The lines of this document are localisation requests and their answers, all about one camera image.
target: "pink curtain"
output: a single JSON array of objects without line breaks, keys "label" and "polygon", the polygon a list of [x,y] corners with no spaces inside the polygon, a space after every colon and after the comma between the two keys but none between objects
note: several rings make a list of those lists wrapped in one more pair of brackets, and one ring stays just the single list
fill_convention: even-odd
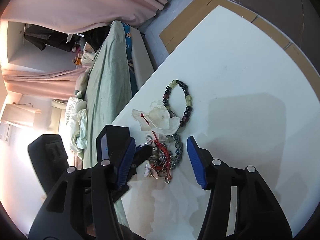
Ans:
[{"label": "pink curtain", "polygon": [[167,0],[11,0],[1,19],[81,33],[121,20],[139,26]]},{"label": "pink curtain", "polygon": [[76,80],[87,68],[54,73],[2,70],[7,90],[25,95],[64,99],[74,95]]}]

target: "black clothes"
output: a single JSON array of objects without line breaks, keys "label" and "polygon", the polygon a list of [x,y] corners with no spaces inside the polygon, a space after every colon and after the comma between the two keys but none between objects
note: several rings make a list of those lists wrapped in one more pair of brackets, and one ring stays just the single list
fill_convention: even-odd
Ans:
[{"label": "black clothes", "polygon": [[32,25],[25,30],[25,39],[31,42],[40,50],[44,50],[46,45],[70,52],[75,44],[75,37],[67,43],[67,34],[57,32],[42,26]]},{"label": "black clothes", "polygon": [[103,26],[86,31],[82,34],[84,36],[85,41],[89,43],[89,45],[94,49],[94,51],[97,51],[98,49],[100,49],[104,40],[108,36],[109,31],[110,26]]}]

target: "red string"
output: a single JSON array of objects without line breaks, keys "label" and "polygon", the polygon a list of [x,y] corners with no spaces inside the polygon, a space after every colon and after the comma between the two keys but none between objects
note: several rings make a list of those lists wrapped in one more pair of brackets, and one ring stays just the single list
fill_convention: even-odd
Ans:
[{"label": "red string", "polygon": [[[145,119],[143,113],[141,113],[140,115],[146,122],[147,124],[150,126],[150,123],[147,121],[147,119]],[[167,173],[168,173],[168,179],[172,179],[171,175],[170,175],[170,154],[168,152],[168,149],[166,147],[164,147],[158,140],[157,136],[156,136],[156,133],[154,131],[151,130],[151,132],[153,133],[153,135],[155,136],[155,139],[152,140],[152,142],[154,142],[156,144],[156,146],[158,147],[159,150],[161,150],[164,155],[165,155],[165,158],[167,160],[167,164],[166,164],[166,169],[167,169]]]}]

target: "bedding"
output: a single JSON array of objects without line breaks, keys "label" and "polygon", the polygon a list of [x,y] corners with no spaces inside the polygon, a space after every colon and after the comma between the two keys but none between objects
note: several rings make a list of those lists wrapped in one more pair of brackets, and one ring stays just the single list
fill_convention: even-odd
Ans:
[{"label": "bedding", "polygon": [[70,97],[66,108],[66,130],[69,139],[70,150],[81,159],[83,150],[87,147],[87,102]]},{"label": "bedding", "polygon": [[113,122],[131,98],[124,27],[120,21],[114,21],[108,37],[96,53],[85,94],[88,146],[84,150],[84,168],[97,163],[97,136],[106,124]]},{"label": "bedding", "polygon": [[85,43],[82,50],[81,66],[92,67],[95,52],[89,43]]},{"label": "bedding", "polygon": [[84,73],[81,73],[76,81],[76,86],[75,86],[75,95],[78,92],[81,92],[82,95],[85,94],[85,91],[88,86],[88,78],[89,78],[89,71],[90,69],[86,69]]}]

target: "floor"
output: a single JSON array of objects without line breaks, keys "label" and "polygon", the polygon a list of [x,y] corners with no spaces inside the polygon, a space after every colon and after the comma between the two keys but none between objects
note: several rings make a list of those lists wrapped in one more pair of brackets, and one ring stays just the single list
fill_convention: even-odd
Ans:
[{"label": "floor", "polygon": [[144,41],[154,69],[157,69],[169,56],[159,34],[192,1],[193,0],[171,0],[156,17],[139,28],[139,30],[146,35]]}]

